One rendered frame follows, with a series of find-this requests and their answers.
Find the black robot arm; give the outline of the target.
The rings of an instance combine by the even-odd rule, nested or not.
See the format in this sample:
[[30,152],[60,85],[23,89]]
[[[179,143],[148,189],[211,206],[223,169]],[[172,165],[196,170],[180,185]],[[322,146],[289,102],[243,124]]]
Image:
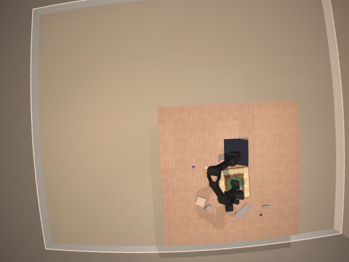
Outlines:
[[[219,187],[219,180],[221,179],[221,171],[226,169],[229,166],[234,167],[239,160],[242,160],[241,152],[233,152],[228,153],[227,157],[225,158],[225,161],[214,166],[209,166],[207,168],[207,179],[209,180],[209,186],[212,188],[214,193],[218,197],[218,203],[225,205],[225,211],[231,212],[233,211],[233,202],[231,201],[235,197],[235,200],[244,200],[244,192],[242,190],[236,190],[235,194],[233,195],[232,192],[222,192],[221,188]],[[213,181],[211,176],[217,176],[216,181]]]

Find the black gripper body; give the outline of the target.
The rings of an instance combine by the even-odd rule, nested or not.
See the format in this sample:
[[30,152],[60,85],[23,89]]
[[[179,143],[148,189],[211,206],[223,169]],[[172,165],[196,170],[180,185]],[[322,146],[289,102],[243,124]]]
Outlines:
[[[230,192],[233,193],[233,195],[235,194],[235,191],[238,189],[239,187],[239,181],[237,180],[231,180],[231,185],[232,185],[232,189],[230,189]],[[234,198],[231,200],[234,204],[238,205],[239,204],[239,200],[235,200],[235,195]]]

